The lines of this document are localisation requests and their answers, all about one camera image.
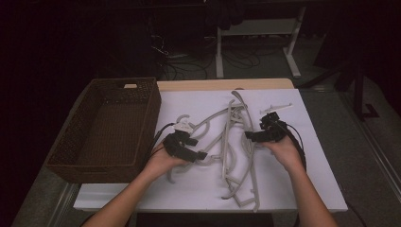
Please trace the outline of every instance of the dark background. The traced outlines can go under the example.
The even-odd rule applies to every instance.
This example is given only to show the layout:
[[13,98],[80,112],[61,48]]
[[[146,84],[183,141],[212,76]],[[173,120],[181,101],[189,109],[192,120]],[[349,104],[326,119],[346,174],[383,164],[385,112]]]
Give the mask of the dark background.
[[[33,0],[0,3],[0,221],[6,226],[11,225],[75,99],[91,79],[160,75],[160,67],[155,63],[158,56],[150,48],[149,18],[156,20],[155,25],[168,22],[165,26],[170,26],[169,31],[177,27],[186,31],[182,36],[172,37],[171,42],[199,39],[202,33],[213,30],[202,26],[204,9],[182,14],[79,10],[82,6],[107,6],[107,3]],[[306,36],[327,33],[317,59],[319,66],[331,68],[357,56],[366,76],[380,85],[386,98],[401,113],[397,70],[401,65],[401,37],[396,32],[399,11],[401,8],[395,1],[377,5],[315,5],[306,12],[302,33]],[[188,13],[197,15],[190,25],[183,24],[185,20],[181,19],[191,18]],[[201,32],[194,29],[191,32],[189,28],[194,23],[200,25]],[[167,32],[162,26],[155,28]]]

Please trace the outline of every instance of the hand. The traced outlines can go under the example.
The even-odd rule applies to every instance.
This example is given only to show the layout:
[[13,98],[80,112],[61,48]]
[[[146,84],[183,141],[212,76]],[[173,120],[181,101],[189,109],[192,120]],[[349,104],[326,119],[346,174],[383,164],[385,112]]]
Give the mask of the hand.
[[188,162],[183,159],[170,156],[163,143],[160,143],[153,149],[150,159],[142,172],[147,174],[148,177],[154,181],[158,177],[167,173],[174,166],[185,165],[187,163]]
[[263,142],[261,144],[273,152],[277,161],[283,165],[287,171],[303,166],[298,150],[288,136],[284,137],[279,142]]

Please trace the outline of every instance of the floor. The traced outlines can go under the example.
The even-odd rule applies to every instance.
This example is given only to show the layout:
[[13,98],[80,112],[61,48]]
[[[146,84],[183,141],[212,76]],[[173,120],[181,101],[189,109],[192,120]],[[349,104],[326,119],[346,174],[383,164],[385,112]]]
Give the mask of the floor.
[[[294,79],[288,69],[281,47],[288,37],[250,37],[226,39],[223,44],[224,77],[226,79],[248,78],[289,78],[295,86],[303,84],[325,71],[313,66],[323,38],[300,37],[293,55],[302,76]],[[169,79],[215,79],[214,41],[207,41],[202,55],[190,55],[190,51],[170,50],[165,62],[161,80]],[[381,95],[378,87],[370,80],[365,80],[364,102],[371,103],[378,111],[379,118],[366,119],[360,123],[350,110],[352,89],[345,93],[336,92],[333,84],[336,75],[318,84],[313,89],[301,90],[306,108],[323,146],[324,153],[332,167],[344,198],[355,208],[347,212],[334,214],[340,226],[399,226],[401,223],[401,200],[397,197],[391,179],[386,177],[385,170],[375,155],[375,151],[362,129],[368,128],[378,143],[385,157],[388,157],[394,172],[401,173],[401,157],[398,140],[401,131],[399,115],[392,110]],[[57,176],[42,169],[47,180],[53,186],[64,189],[64,183]],[[44,204],[42,211],[28,211],[34,202],[40,201],[43,193],[40,190],[48,184],[31,190],[31,199],[22,207],[13,226],[45,226],[54,221],[53,213],[59,193],[48,195],[53,201]],[[74,210],[72,200],[76,193],[66,200],[66,209],[60,213],[55,226],[79,226],[90,214]],[[275,226],[292,226],[295,213],[277,213],[272,215]]]

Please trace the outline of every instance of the wooden table edge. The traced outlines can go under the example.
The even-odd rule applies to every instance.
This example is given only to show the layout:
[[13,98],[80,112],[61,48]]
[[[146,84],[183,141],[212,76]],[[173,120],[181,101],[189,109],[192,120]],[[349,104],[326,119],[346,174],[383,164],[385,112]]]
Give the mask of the wooden table edge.
[[161,92],[169,91],[216,91],[216,90],[264,90],[294,89],[290,79],[208,79],[158,81]]

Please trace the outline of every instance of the black device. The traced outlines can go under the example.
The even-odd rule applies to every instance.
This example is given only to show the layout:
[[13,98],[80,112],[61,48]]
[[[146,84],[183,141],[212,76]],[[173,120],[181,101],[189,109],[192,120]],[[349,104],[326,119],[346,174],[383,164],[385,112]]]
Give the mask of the black device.
[[173,157],[181,158],[191,163],[206,158],[207,153],[201,151],[195,152],[184,147],[185,145],[196,146],[198,144],[198,140],[189,138],[189,136],[190,134],[188,132],[178,130],[166,136],[163,145],[167,153]]
[[288,129],[288,124],[284,121],[280,120],[280,117],[276,112],[267,113],[262,117],[260,123],[260,129],[262,131],[245,131],[245,136],[248,139],[251,139],[252,142],[278,142],[283,139],[286,135],[291,139],[295,148],[298,150],[298,153],[301,157],[302,164],[306,169],[306,158],[304,149],[301,148],[298,140],[292,134],[292,132]]

